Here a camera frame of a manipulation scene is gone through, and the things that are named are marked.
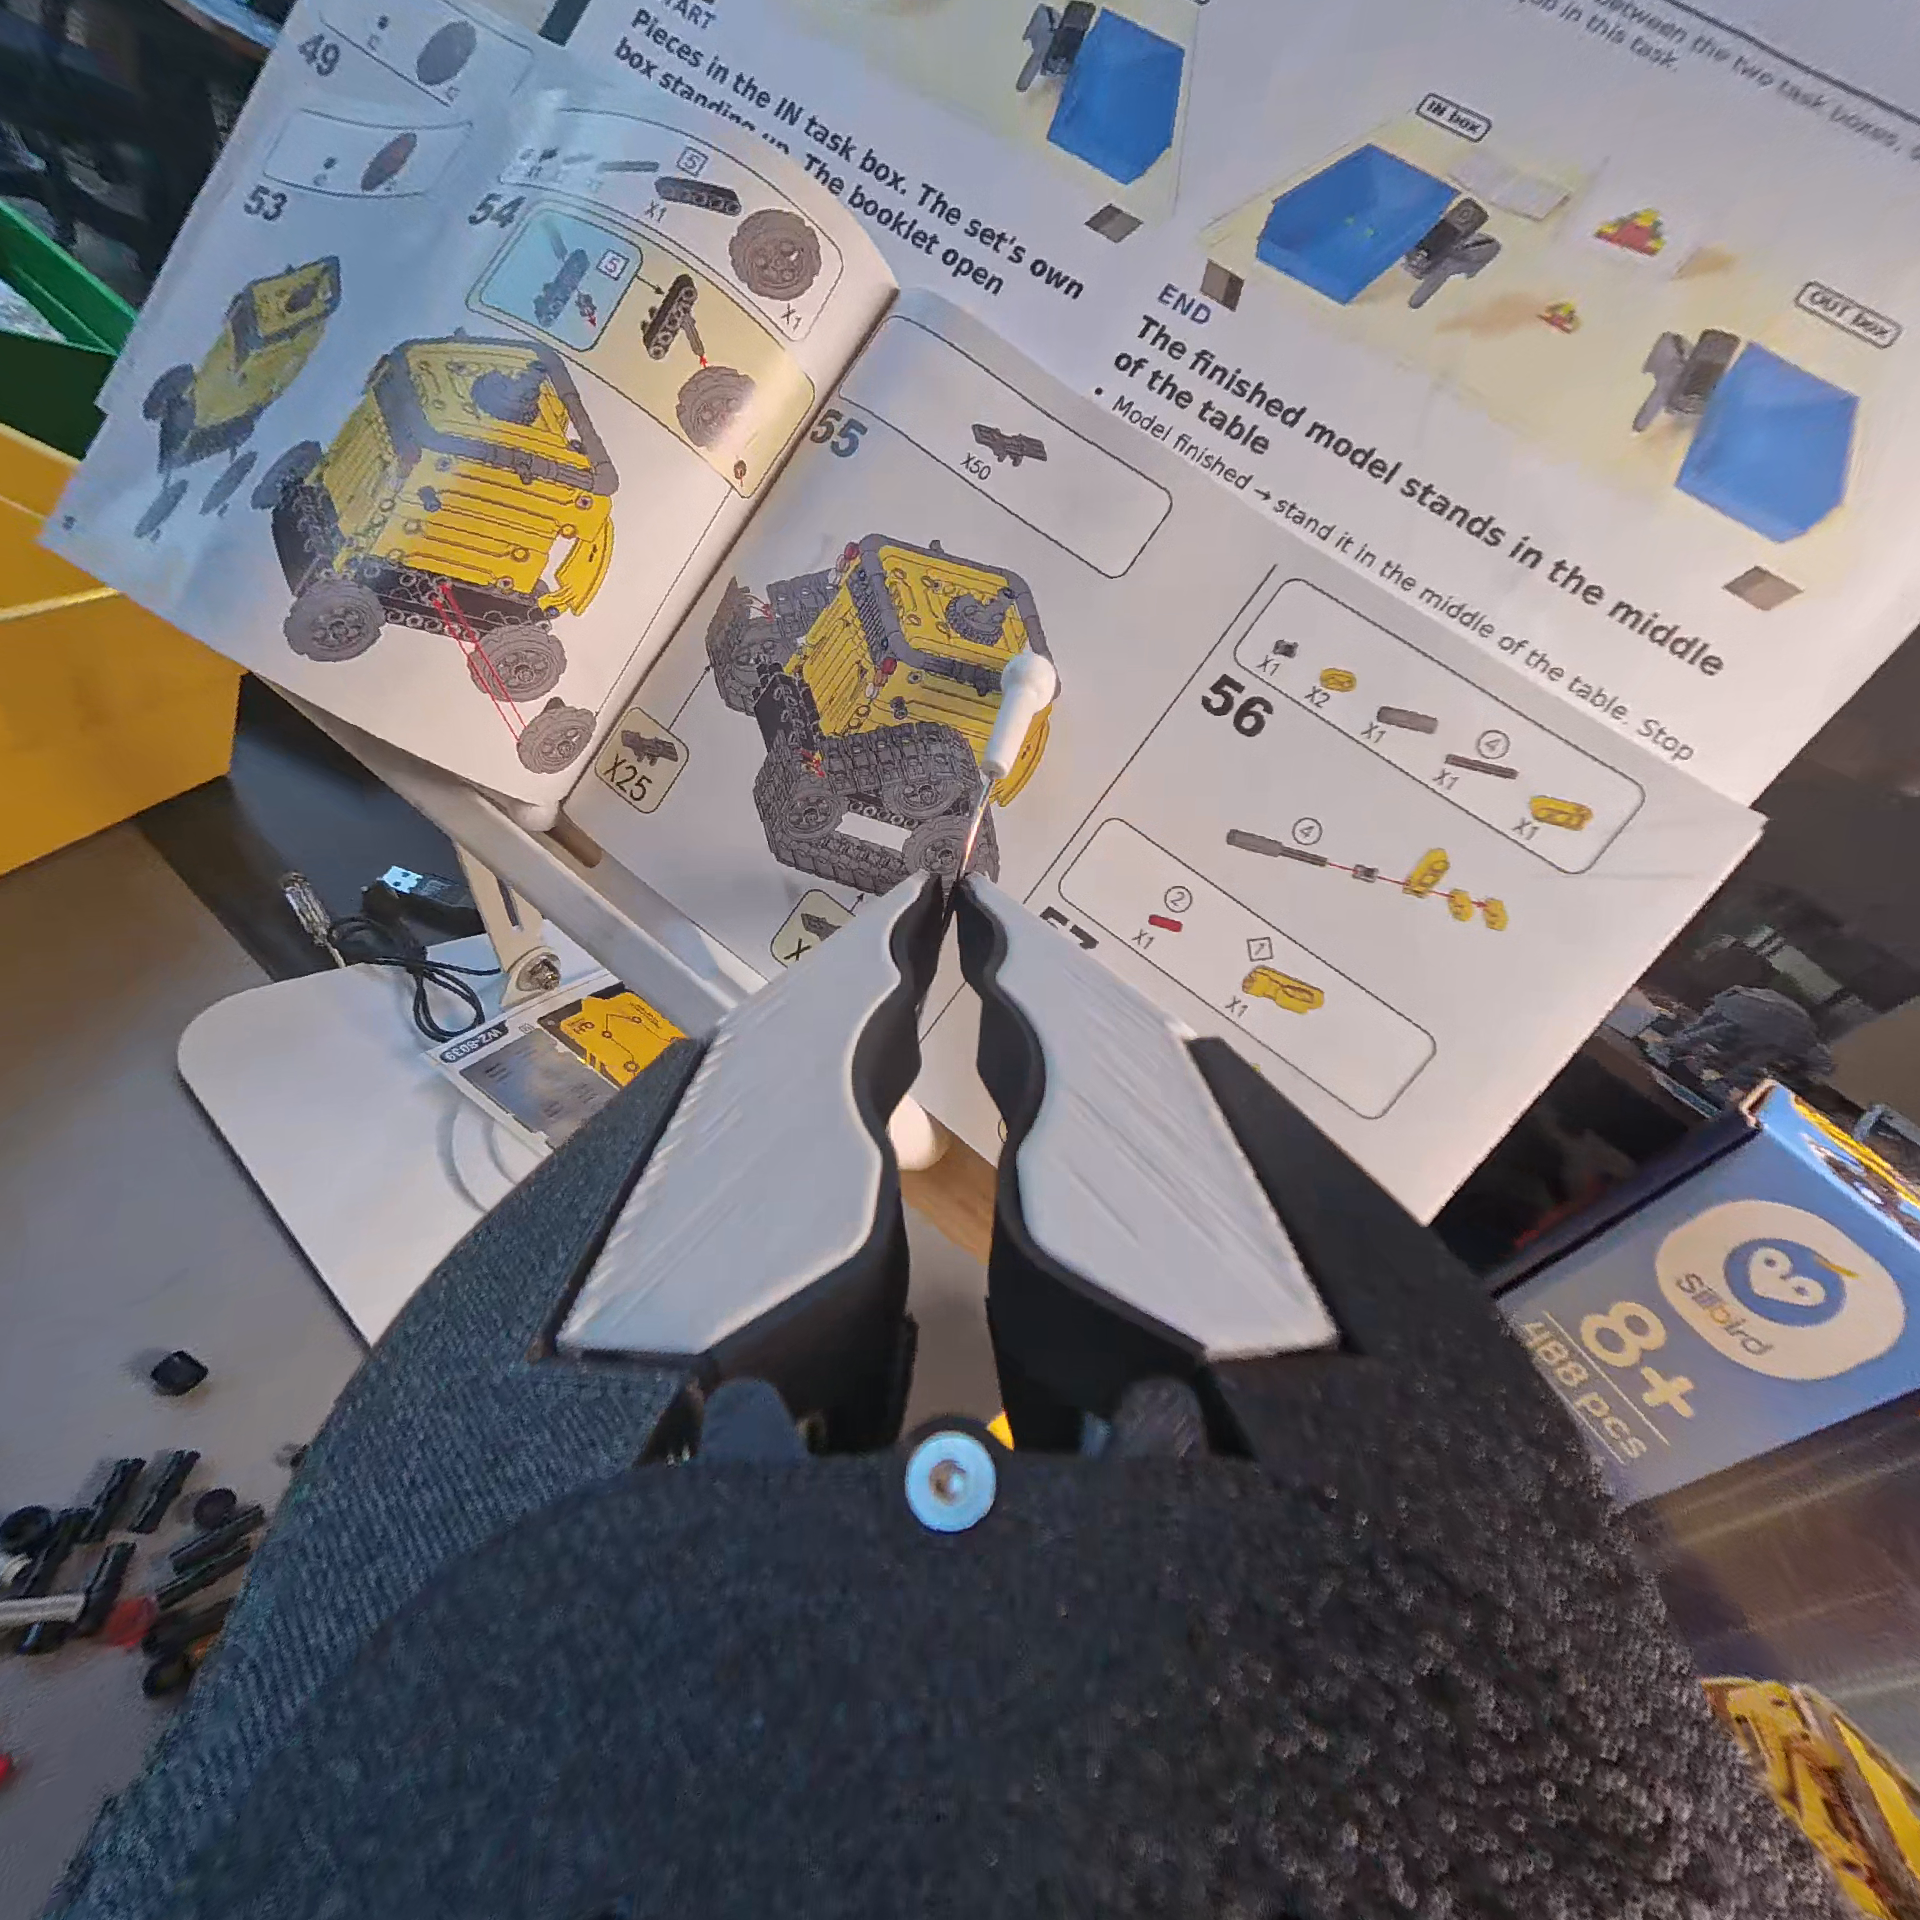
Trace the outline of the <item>blue toy kit box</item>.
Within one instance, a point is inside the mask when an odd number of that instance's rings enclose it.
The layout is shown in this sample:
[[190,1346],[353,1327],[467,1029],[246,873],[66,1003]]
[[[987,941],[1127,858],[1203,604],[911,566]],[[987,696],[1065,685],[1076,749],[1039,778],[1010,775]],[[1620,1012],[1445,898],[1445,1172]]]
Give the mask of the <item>blue toy kit box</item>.
[[1915,1182],[1759,1087],[1527,1244],[1496,1303],[1776,1809],[1866,1916],[1915,1916]]

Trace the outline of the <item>printed instruction sheet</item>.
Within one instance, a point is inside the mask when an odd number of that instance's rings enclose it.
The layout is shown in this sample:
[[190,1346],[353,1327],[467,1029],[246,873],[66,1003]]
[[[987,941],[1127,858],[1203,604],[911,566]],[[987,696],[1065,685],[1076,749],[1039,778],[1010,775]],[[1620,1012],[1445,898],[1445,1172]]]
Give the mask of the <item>printed instruction sheet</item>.
[[1735,801],[1915,627],[1920,15],[541,3],[1349,566]]

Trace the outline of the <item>green plastic storage bin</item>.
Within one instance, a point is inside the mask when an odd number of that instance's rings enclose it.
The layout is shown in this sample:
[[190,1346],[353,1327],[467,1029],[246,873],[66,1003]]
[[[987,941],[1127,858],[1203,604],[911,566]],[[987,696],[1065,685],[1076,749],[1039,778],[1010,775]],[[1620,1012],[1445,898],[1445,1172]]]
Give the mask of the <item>green plastic storage bin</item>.
[[100,384],[138,311],[22,209],[0,205],[0,416],[83,458],[100,429]]

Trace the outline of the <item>yellow plastic storage bin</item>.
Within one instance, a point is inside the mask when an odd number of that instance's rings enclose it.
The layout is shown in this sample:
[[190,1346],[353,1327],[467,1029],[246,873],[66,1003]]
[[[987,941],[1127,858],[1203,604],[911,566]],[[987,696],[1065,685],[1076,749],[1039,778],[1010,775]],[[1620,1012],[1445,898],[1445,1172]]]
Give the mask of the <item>yellow plastic storage bin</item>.
[[230,775],[245,668],[36,536],[74,458],[0,429],[0,869]]

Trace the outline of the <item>pile of small building pieces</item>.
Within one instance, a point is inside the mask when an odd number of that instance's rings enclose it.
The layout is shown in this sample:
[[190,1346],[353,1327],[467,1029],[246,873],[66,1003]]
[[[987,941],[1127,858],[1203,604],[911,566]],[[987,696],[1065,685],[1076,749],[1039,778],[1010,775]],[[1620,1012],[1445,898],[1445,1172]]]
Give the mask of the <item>pile of small building pieces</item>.
[[224,1331],[3,1353],[3,1849],[123,1788],[286,1488],[276,1358]]

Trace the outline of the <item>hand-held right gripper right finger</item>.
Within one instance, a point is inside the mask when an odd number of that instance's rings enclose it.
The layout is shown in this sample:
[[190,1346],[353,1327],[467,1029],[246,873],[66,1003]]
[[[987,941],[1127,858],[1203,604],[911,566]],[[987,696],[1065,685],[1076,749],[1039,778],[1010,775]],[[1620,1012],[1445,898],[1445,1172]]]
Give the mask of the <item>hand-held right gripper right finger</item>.
[[1332,1358],[1339,1318],[1194,1035],[988,880],[953,919],[1005,1121],[987,1318],[1014,1447],[1076,1453],[1127,1401],[1238,1441],[1226,1368]]

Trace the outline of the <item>yellow black sticker sheet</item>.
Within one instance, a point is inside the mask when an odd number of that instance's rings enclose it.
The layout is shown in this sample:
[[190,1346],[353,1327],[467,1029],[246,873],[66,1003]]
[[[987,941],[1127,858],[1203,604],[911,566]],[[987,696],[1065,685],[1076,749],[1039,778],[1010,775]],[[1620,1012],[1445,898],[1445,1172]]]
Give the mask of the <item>yellow black sticker sheet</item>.
[[678,1039],[678,1023],[597,972],[436,1045],[433,1063],[514,1135],[561,1150]]

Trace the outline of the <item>grey desk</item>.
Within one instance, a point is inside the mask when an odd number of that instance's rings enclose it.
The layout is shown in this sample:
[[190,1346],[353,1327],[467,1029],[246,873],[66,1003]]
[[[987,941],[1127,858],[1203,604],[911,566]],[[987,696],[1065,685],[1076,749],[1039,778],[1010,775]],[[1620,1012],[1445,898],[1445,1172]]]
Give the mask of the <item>grey desk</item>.
[[3,873],[0,908],[3,1353],[230,1327],[303,1420],[276,1447],[287,1488],[372,1342],[180,1076],[190,1023],[266,972],[138,825]]

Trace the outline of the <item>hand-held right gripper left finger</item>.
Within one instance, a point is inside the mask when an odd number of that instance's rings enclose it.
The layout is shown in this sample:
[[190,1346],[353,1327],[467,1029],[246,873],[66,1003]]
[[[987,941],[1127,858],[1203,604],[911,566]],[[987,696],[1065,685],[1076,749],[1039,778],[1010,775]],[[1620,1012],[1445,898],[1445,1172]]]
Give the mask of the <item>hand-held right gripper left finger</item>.
[[947,890],[911,873],[743,1000],[578,1272],[556,1353],[766,1378],[829,1453],[896,1441],[917,1327],[888,1121]]

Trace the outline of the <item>instruction booklet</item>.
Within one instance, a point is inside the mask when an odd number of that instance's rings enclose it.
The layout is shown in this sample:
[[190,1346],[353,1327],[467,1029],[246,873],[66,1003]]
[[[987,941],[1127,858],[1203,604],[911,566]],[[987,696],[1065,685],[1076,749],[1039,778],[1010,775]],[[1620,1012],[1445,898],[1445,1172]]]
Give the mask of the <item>instruction booklet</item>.
[[1759,816],[482,3],[300,3],[45,517],[681,1024],[993,880],[1434,1218]]

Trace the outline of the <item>white monitor stand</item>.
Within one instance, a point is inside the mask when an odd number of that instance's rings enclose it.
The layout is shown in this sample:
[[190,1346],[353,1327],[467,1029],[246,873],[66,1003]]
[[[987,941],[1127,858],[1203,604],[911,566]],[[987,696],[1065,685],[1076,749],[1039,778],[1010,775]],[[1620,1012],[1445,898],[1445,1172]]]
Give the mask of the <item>white monitor stand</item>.
[[319,796],[286,850],[245,794],[210,778],[148,816],[194,898],[271,972],[190,1023],[180,1076],[360,1342],[544,1150],[450,1081],[388,968],[334,968],[280,873],[306,869],[350,911],[388,864],[450,873],[454,843],[411,806]]

